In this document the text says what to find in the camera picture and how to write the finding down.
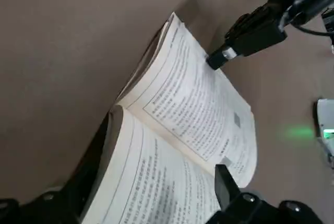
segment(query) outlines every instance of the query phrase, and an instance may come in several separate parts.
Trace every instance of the silver connector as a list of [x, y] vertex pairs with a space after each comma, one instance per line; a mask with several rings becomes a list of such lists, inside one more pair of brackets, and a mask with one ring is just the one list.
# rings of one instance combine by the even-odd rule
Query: silver connector
[[237, 53], [233, 50], [233, 48], [228, 47], [227, 49], [224, 49], [222, 51], [222, 54], [224, 55], [225, 58], [227, 58], [229, 61], [237, 57]]

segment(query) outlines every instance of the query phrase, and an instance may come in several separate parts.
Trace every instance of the book page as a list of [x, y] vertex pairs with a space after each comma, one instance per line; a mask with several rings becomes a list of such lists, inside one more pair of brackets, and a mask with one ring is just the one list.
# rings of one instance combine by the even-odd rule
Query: book page
[[239, 187], [252, 179], [257, 147], [250, 106], [173, 14], [163, 45], [119, 102], [175, 148], [214, 174], [224, 163]]
[[83, 224], [203, 224], [220, 209], [209, 173], [126, 110], [113, 114], [121, 129]]

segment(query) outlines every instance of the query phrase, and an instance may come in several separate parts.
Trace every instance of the green light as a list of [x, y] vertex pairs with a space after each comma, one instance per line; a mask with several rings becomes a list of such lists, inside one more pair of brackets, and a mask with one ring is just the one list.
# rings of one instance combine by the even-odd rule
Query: green light
[[333, 134], [334, 134], [334, 129], [325, 129], [324, 130], [324, 138], [325, 139], [331, 139]]

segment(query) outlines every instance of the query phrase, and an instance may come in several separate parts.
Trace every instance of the white device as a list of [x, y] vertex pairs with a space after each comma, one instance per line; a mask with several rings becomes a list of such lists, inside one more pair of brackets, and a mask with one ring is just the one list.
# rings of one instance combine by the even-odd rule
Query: white device
[[331, 156], [334, 156], [334, 100], [318, 100], [317, 114], [321, 139]]

